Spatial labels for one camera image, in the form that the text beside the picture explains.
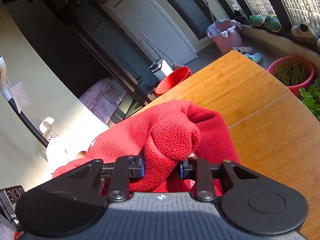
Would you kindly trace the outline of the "red fleece jacket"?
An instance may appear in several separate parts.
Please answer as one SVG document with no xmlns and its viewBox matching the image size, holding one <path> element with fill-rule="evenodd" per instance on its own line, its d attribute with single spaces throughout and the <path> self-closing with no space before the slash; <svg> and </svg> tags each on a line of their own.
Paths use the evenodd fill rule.
<svg viewBox="0 0 320 240">
<path fill-rule="evenodd" d="M 113 163 L 125 155 L 144 154 L 144 177 L 133 181 L 135 192 L 190 192 L 189 180 L 174 172 L 191 154 L 220 164 L 239 162 L 222 116 L 194 103 L 172 100 L 136 114 L 98 135 L 83 158 L 59 167 L 58 177 L 92 159 Z"/>
</svg>

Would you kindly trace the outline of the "pink bedding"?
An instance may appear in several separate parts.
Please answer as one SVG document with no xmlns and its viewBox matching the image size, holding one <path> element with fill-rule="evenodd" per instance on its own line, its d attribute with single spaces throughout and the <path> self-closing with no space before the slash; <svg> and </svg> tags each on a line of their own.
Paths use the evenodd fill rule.
<svg viewBox="0 0 320 240">
<path fill-rule="evenodd" d="M 104 124 L 108 124 L 126 93 L 115 79 L 104 78 L 85 91 L 79 100 Z"/>
</svg>

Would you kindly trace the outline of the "red plastic bucket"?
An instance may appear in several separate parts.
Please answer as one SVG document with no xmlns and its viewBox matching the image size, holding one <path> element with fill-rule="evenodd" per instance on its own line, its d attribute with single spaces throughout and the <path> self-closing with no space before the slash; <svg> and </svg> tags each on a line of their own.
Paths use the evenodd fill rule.
<svg viewBox="0 0 320 240">
<path fill-rule="evenodd" d="M 189 67 L 180 67 L 164 78 L 155 89 L 155 95 L 161 96 L 191 76 Z"/>
</svg>

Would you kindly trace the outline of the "white trash bin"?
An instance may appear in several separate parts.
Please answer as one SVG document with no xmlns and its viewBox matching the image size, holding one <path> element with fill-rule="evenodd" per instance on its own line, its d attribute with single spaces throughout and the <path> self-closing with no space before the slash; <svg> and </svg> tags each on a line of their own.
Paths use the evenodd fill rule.
<svg viewBox="0 0 320 240">
<path fill-rule="evenodd" d="M 157 79 L 159 79 L 159 81 L 164 80 L 173 72 L 172 68 L 163 58 L 160 58 L 159 60 L 154 62 L 149 67 L 149 70 L 157 77 Z"/>
</svg>

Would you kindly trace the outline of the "light blue slipper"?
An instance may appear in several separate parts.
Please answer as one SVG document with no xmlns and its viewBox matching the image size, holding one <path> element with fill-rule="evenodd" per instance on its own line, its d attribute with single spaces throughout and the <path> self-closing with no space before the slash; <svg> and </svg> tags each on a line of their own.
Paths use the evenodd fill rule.
<svg viewBox="0 0 320 240">
<path fill-rule="evenodd" d="M 262 54 L 261 53 L 255 53 L 255 54 L 244 54 L 247 58 L 255 62 L 256 64 L 259 64 L 262 61 Z"/>
</svg>

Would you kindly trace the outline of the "leafy green plant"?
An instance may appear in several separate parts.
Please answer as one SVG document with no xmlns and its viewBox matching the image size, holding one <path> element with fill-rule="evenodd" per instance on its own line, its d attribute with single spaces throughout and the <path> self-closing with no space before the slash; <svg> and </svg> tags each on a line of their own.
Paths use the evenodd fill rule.
<svg viewBox="0 0 320 240">
<path fill-rule="evenodd" d="M 313 85 L 311 85 L 307 90 L 305 88 L 300 88 L 300 96 L 302 96 L 302 103 L 304 106 L 315 116 L 315 118 L 320 120 L 320 90 L 319 90 L 320 78 L 318 77 Z"/>
</svg>

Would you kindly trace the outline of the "red flower pot with grass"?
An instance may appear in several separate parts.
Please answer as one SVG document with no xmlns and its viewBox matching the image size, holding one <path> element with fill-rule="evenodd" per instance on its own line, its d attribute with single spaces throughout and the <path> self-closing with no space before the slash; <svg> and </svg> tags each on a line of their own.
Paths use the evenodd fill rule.
<svg viewBox="0 0 320 240">
<path fill-rule="evenodd" d="M 267 71 L 296 97 L 300 97 L 299 89 L 311 85 L 315 75 L 312 62 L 299 55 L 281 57 L 271 63 Z"/>
</svg>

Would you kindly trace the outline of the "pink laundry basket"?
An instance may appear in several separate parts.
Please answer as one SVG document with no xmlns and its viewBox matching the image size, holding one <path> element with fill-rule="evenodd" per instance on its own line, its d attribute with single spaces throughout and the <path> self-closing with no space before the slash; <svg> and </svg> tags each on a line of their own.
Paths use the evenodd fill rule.
<svg viewBox="0 0 320 240">
<path fill-rule="evenodd" d="M 241 24 L 235 20 L 216 20 L 207 30 L 206 35 L 217 45 L 221 53 L 228 53 L 236 47 L 242 46 L 242 39 L 239 34 Z"/>
</svg>

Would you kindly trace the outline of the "dark framed door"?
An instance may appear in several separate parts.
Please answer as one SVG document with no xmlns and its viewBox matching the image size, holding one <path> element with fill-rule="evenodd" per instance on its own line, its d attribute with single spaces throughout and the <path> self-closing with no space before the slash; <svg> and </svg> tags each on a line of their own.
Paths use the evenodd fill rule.
<svg viewBox="0 0 320 240">
<path fill-rule="evenodd" d="M 216 20 L 203 0 L 167 0 L 198 40 L 206 37 L 207 28 Z"/>
</svg>

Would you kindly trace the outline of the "green slipper pair near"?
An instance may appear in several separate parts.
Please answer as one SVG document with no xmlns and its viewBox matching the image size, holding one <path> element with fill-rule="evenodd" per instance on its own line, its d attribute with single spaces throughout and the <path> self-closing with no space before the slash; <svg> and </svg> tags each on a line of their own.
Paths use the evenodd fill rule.
<svg viewBox="0 0 320 240">
<path fill-rule="evenodd" d="M 280 22 L 276 18 L 269 15 L 267 15 L 264 19 L 264 27 L 274 33 L 278 33 L 281 31 Z"/>
</svg>

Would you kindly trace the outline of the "beige shoe on sill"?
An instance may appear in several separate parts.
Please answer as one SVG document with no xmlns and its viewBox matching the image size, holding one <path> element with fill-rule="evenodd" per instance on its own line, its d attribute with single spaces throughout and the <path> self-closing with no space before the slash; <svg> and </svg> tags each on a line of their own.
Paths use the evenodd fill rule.
<svg viewBox="0 0 320 240">
<path fill-rule="evenodd" d="M 291 28 L 291 34 L 297 41 L 316 44 L 319 40 L 317 34 L 306 24 L 300 23 Z"/>
</svg>

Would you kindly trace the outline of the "white wall socket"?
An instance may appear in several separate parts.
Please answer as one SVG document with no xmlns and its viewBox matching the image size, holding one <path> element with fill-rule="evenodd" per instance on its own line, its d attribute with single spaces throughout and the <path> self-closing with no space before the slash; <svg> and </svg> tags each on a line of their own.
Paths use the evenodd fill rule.
<svg viewBox="0 0 320 240">
<path fill-rule="evenodd" d="M 48 142 L 58 137 L 58 135 L 52 129 L 54 122 L 55 119 L 51 116 L 48 116 L 39 125 L 40 132 Z"/>
</svg>

